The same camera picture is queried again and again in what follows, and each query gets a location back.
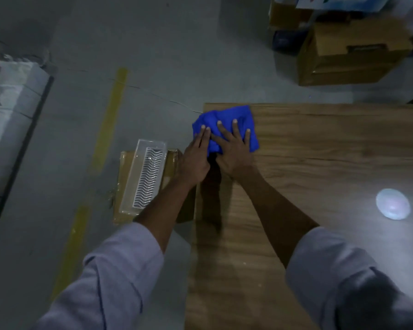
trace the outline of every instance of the blue object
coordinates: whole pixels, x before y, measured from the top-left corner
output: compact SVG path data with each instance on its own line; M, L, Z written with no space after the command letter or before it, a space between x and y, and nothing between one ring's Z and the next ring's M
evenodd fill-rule
M239 131L242 138L245 137L245 132L248 128L251 130L251 136L249 138L249 151L253 152L259 149L259 141L255 136L254 120L252 118L252 113L249 109L249 105L235 106L233 108L221 111L213 110L201 114L193 124L193 136L194 134L200 132L200 127L202 125L205 125L206 127L211 127L211 132L214 135L223 138L222 133L220 133L219 129L217 128L217 122L221 121L223 126L232 133L233 119L237 119L237 125L239 126ZM213 140L210 140L208 145L208 155L210 153L223 153L220 146Z

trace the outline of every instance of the light gray shirt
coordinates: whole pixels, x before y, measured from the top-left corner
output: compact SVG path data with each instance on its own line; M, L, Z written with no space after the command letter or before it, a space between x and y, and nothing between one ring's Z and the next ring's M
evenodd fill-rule
M33 329L130 330L162 265L153 235L131 223L85 257L81 276ZM324 330L413 329L413 305L407 296L364 250L323 227L300 240L286 281Z

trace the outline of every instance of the gray floor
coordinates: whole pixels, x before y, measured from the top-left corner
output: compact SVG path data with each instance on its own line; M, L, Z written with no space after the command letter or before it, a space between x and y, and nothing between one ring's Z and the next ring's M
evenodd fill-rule
M95 181L86 251L114 230L118 158L138 138L185 148L204 102L406 102L413 59L380 83L301 88L295 60L269 48L269 0L0 0L0 49L42 55L55 82L0 219L0 329L46 310L118 67L130 71ZM170 102L178 101L187 107ZM181 329L190 224L179 225L142 328Z

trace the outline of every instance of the wooden table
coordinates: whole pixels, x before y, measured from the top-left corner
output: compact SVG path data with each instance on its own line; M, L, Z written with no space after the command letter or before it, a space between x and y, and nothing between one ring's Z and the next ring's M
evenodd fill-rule
M238 104L206 104L204 111ZM413 298L413 105L253 104L268 182L321 225L366 249ZM375 196L411 202L403 221ZM212 166L198 190L187 329L315 329L243 189Z

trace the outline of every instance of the yellow floor line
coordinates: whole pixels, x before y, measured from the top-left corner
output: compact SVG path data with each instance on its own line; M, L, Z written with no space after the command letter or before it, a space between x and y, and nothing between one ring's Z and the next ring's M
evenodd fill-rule
M86 176L86 178L94 178L98 176L104 167L113 138L117 112L121 105L122 94L126 87L127 73L128 71L126 68L119 68L117 70L116 80L110 95L110 101L107 105L106 113L99 129L92 161L89 165L88 176ZM81 248L91 214L91 202L92 197L87 195L75 213L75 219L62 255L60 270L50 296L51 300L54 300L74 279L76 273L75 270L82 257Z

